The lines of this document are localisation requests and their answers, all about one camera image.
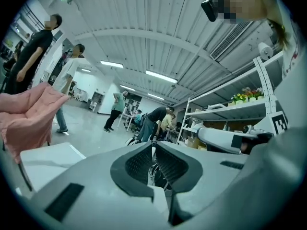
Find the green shirt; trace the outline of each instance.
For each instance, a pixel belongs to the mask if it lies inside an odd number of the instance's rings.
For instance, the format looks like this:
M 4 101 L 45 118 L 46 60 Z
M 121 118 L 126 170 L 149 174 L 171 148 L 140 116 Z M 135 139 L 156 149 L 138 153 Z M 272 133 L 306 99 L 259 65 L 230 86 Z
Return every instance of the green shirt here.
M 118 103 L 114 103 L 112 106 L 112 110 L 116 110 L 116 111 L 124 111 L 125 108 L 125 97 L 123 96 L 122 93 L 115 93 L 114 94 L 117 99 L 118 99 Z

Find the white pillar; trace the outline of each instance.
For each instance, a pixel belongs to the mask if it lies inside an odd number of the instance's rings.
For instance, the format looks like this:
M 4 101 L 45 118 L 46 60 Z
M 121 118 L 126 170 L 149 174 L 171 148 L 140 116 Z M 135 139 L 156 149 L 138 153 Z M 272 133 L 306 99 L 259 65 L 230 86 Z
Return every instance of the white pillar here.
M 59 54 L 55 55 L 55 52 L 59 50 L 59 48 L 63 48 L 63 42 L 66 39 L 66 36 L 63 34 L 56 42 L 55 44 L 51 47 L 49 50 L 48 54 L 44 56 L 42 59 L 38 70 L 33 78 L 33 84 L 32 87 L 35 87 L 40 83 L 40 80 L 44 77 L 48 77 L 50 73 L 52 73 L 55 65 L 59 61 L 60 57 Z

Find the gray pants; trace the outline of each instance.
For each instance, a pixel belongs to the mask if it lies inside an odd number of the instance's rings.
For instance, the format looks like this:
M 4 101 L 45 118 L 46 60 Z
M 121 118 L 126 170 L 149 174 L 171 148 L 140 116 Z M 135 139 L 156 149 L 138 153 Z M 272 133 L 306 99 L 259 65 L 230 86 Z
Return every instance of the gray pants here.
M 57 121 L 60 131 L 67 130 L 66 121 L 64 118 L 62 107 L 57 111 Z
M 149 120 L 149 118 L 146 118 L 143 124 L 143 127 L 137 137 L 137 140 L 141 140 L 142 142 L 147 142 L 149 139 L 149 136 L 153 132 L 153 126 L 154 122 Z

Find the ceiling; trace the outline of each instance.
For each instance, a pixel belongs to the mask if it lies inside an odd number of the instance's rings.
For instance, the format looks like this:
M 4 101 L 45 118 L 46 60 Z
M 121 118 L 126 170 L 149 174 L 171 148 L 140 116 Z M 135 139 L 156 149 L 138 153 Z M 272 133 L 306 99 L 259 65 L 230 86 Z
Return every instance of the ceiling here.
M 216 60 L 210 53 L 236 25 L 208 21 L 204 0 L 39 0 L 63 17 L 72 43 L 85 45 L 86 59 L 136 93 L 179 104 L 252 67 L 258 43 L 271 45 L 271 28 L 252 23 Z M 100 61 L 122 63 L 124 69 Z M 172 84 L 145 74 L 151 70 L 178 80 Z

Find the floor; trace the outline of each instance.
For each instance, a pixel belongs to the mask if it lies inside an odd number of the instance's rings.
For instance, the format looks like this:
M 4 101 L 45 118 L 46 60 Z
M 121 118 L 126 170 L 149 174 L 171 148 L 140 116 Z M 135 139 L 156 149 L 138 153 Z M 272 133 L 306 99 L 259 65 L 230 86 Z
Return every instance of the floor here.
M 68 133 L 58 134 L 56 130 L 59 126 L 54 119 L 51 145 L 69 142 L 85 157 L 124 147 L 125 142 L 133 136 L 133 133 L 131 131 L 126 132 L 123 120 L 118 129 L 119 118 L 115 120 L 112 126 L 114 131 L 107 133 L 103 130 L 103 127 L 109 116 L 94 114 L 87 110 L 84 104 L 75 99 L 70 99 L 63 106 Z M 18 188 L 23 196 L 30 198 L 33 193 L 28 190 L 17 164 L 8 152 L 2 151 L 2 149 L 0 150 L 0 163 L 6 170 L 12 188 Z

